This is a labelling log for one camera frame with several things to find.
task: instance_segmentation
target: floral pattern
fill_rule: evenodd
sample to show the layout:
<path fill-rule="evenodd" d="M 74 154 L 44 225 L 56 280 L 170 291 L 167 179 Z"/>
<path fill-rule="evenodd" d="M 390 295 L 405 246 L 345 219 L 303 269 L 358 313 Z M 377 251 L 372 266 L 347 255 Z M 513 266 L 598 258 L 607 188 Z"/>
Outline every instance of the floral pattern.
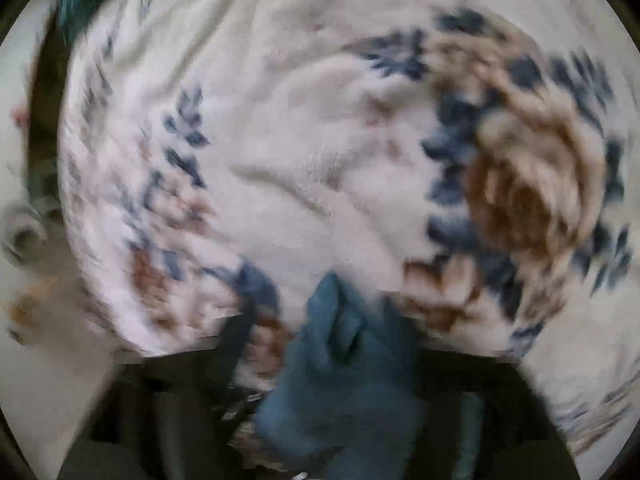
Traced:
<path fill-rule="evenodd" d="M 428 72 L 420 59 L 424 32 L 419 28 L 412 32 L 393 32 L 388 36 L 373 38 L 360 56 L 373 61 L 372 68 L 382 70 L 382 77 L 402 74 L 411 81 L 420 81 Z"/>

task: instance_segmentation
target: white fleece blanket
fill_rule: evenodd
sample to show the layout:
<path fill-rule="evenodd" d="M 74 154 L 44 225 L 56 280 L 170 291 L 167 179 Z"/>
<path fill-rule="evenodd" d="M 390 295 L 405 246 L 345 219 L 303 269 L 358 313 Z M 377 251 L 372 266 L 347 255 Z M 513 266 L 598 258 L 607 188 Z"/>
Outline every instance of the white fleece blanket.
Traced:
<path fill-rule="evenodd" d="M 570 0 L 110 0 L 72 57 L 60 178 L 101 314 L 143 354 L 214 335 L 251 280 L 295 330 L 334 270 L 524 359 L 580 451 L 640 361 L 637 123 Z"/>

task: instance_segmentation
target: blue cloth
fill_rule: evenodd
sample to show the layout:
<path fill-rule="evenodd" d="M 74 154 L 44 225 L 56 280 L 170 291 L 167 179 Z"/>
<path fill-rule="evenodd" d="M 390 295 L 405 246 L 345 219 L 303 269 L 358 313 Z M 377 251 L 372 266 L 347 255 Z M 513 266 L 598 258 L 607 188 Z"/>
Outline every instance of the blue cloth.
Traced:
<path fill-rule="evenodd" d="M 255 416 L 258 435 L 292 469 L 329 456 L 326 480 L 402 478 L 426 415 L 414 327 L 388 301 L 374 318 L 332 273 L 307 306 L 308 323 Z"/>
<path fill-rule="evenodd" d="M 256 305 L 266 307 L 272 316 L 280 313 L 278 291 L 273 282 L 251 262 L 244 261 L 238 272 L 224 269 L 202 269 L 230 286 L 241 298 L 250 298 Z"/>

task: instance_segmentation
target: blue floral print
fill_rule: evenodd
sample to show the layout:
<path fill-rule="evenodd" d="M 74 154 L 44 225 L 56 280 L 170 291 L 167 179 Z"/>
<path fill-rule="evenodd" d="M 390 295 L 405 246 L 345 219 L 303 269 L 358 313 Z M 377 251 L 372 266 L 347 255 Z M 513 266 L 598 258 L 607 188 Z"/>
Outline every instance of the blue floral print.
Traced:
<path fill-rule="evenodd" d="M 536 339 L 545 327 L 545 321 L 539 321 L 534 325 L 514 330 L 511 333 L 510 347 L 507 354 L 516 359 L 522 359 L 535 343 Z"/>
<path fill-rule="evenodd" d="M 169 164 L 176 168 L 180 168 L 189 175 L 191 177 L 191 185 L 193 187 L 207 189 L 207 185 L 204 183 L 202 176 L 198 172 L 198 161 L 195 156 L 191 155 L 187 158 L 182 158 L 173 148 L 167 148 L 164 150 L 164 158 Z"/>
<path fill-rule="evenodd" d="M 196 88 L 191 95 L 182 92 L 178 99 L 177 118 L 167 115 L 163 124 L 165 129 L 185 140 L 192 148 L 204 148 L 210 142 L 200 131 L 202 115 L 198 110 L 202 103 L 202 90 Z"/>
<path fill-rule="evenodd" d="M 442 179 L 433 184 L 429 198 L 442 206 L 462 204 L 462 166 L 448 166 Z"/>
<path fill-rule="evenodd" d="M 95 92 L 92 88 L 88 88 L 86 90 L 86 93 L 84 94 L 84 100 L 82 101 L 80 113 L 84 122 L 89 126 L 94 122 L 94 112 L 96 104 L 97 99 L 95 98 Z"/>
<path fill-rule="evenodd" d="M 105 61 L 111 60 L 113 57 L 113 36 L 110 34 L 107 36 L 107 39 L 104 40 L 104 44 L 102 46 L 102 58 Z"/>
<path fill-rule="evenodd" d="M 607 141 L 607 179 L 605 182 L 605 204 L 621 202 L 625 197 L 625 185 L 620 177 L 620 162 L 622 161 L 622 144 L 617 140 Z"/>
<path fill-rule="evenodd" d="M 420 145 L 429 158 L 450 164 L 466 164 L 476 156 L 477 152 L 473 144 L 458 140 L 456 136 L 449 135 L 446 129 L 423 140 Z"/>
<path fill-rule="evenodd" d="M 472 140 L 476 134 L 481 108 L 472 104 L 460 95 L 446 92 L 438 103 L 437 116 L 449 133 L 462 140 Z"/>
<path fill-rule="evenodd" d="M 515 319 L 522 299 L 522 282 L 516 279 L 516 265 L 508 254 L 485 247 L 473 222 L 464 217 L 430 217 L 427 236 L 449 254 L 471 256 L 483 283 L 497 296 L 505 317 L 511 321 Z"/>
<path fill-rule="evenodd" d="M 148 211 L 153 211 L 153 192 L 156 189 L 162 189 L 162 181 L 162 173 L 160 173 L 158 170 L 151 170 L 149 174 L 149 182 L 146 185 L 144 193 L 142 194 L 142 207 L 144 207 Z"/>
<path fill-rule="evenodd" d="M 202 272 L 222 280 L 241 297 L 251 297 L 261 307 L 269 308 L 271 315 L 277 316 L 279 313 L 278 291 L 275 285 L 251 262 L 244 261 L 238 272 L 231 272 L 223 268 L 203 268 Z"/>
<path fill-rule="evenodd" d="M 172 280 L 181 282 L 183 277 L 182 269 L 178 264 L 178 254 L 175 251 L 162 250 L 162 259 L 164 260 L 166 268 L 169 270 Z"/>
<path fill-rule="evenodd" d="M 531 56 L 519 57 L 511 61 L 507 69 L 516 86 L 525 90 L 533 90 L 542 83 L 542 72 Z"/>
<path fill-rule="evenodd" d="M 140 7 L 138 9 L 138 22 L 142 23 L 151 10 L 151 4 L 154 0 L 140 0 Z"/>
<path fill-rule="evenodd" d="M 602 123 L 593 112 L 591 101 L 596 100 L 606 111 L 607 102 L 613 100 L 607 71 L 600 60 L 594 63 L 586 52 L 580 56 L 574 52 L 571 58 L 577 76 L 572 76 L 572 70 L 563 58 L 555 57 L 551 60 L 551 79 L 569 91 L 582 118 L 604 136 Z"/>
<path fill-rule="evenodd" d="M 484 36 L 488 23 L 476 10 L 463 7 L 457 14 L 443 14 L 436 19 L 436 28 L 443 32 L 462 32 L 472 36 Z"/>
<path fill-rule="evenodd" d="M 107 81 L 107 78 L 99 65 L 96 66 L 95 71 L 100 79 L 100 94 L 102 95 L 103 100 L 106 100 L 107 97 L 113 94 L 113 90 L 111 89 L 111 85 Z"/>
<path fill-rule="evenodd" d="M 393 32 L 373 38 L 360 57 L 374 61 L 372 68 L 382 70 L 382 77 L 402 74 L 411 81 L 420 81 L 429 71 L 420 59 L 425 33 L 419 28 L 412 32 Z"/>
<path fill-rule="evenodd" d="M 592 295 L 605 284 L 612 290 L 628 273 L 633 259 L 633 251 L 628 247 L 628 236 L 629 225 L 625 225 L 614 242 L 610 229 L 600 221 L 593 230 L 590 242 L 575 251 L 572 263 L 584 277 L 588 275 L 595 258 L 601 261 L 591 289 Z"/>
<path fill-rule="evenodd" d="M 126 213 L 125 222 L 127 226 L 132 229 L 134 235 L 133 238 L 129 240 L 131 249 L 143 251 L 151 250 L 151 240 L 146 233 L 142 218 L 140 218 L 140 213 L 137 211 L 133 199 L 121 184 L 116 183 L 116 188 L 120 194 L 120 204 Z"/>

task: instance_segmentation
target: blanket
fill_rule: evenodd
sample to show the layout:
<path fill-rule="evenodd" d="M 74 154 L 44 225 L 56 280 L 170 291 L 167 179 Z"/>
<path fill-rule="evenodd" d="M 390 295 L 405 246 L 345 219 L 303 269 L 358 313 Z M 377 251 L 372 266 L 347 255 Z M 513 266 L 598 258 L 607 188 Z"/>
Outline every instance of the blanket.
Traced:
<path fill-rule="evenodd" d="M 247 269 L 294 331 L 332 270 L 522 361 L 580 451 L 639 369 L 637 119 L 570 0 L 109 0 L 70 64 L 66 226 L 142 354 L 215 335 Z"/>

